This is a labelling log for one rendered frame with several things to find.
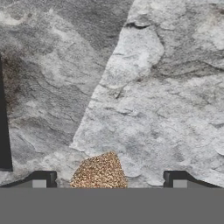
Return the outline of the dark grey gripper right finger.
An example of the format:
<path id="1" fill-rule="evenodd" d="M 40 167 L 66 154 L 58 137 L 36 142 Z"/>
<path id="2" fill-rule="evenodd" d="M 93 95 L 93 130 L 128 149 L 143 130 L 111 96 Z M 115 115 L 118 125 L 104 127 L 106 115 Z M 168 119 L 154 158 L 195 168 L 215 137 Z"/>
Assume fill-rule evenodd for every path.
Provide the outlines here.
<path id="1" fill-rule="evenodd" d="M 187 171 L 164 171 L 164 188 L 218 188 L 217 185 L 194 178 Z"/>

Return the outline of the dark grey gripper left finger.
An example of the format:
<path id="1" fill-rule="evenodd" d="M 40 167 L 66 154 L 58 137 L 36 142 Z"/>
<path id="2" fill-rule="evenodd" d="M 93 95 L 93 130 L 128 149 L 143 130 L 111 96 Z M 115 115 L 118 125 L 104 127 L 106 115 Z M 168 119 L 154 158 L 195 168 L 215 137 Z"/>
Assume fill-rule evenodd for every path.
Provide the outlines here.
<path id="1" fill-rule="evenodd" d="M 2 185 L 2 188 L 28 187 L 28 188 L 54 188 L 57 186 L 56 171 L 33 171 L 26 178 Z"/>

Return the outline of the black hob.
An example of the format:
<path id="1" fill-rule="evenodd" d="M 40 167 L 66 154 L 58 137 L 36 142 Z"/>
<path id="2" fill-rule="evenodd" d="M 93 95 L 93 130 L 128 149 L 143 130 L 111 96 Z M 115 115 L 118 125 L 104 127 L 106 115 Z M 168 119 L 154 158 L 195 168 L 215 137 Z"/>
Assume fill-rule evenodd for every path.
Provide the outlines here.
<path id="1" fill-rule="evenodd" d="M 0 55 L 0 171 L 12 172 L 11 145 L 4 95 L 3 69 Z"/>

